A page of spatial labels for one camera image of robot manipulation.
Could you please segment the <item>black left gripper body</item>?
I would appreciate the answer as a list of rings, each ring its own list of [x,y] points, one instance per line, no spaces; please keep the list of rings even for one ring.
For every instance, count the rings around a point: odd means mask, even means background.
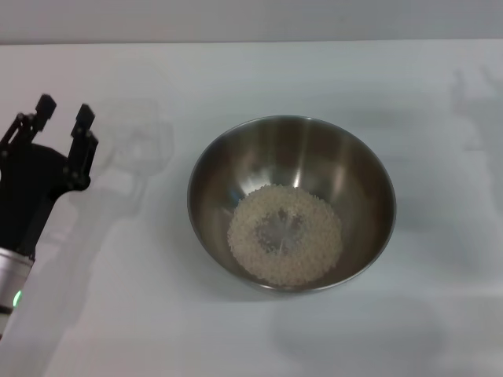
[[[73,178],[68,157],[31,144],[1,160],[1,247],[31,260],[56,201],[83,191],[88,178]]]

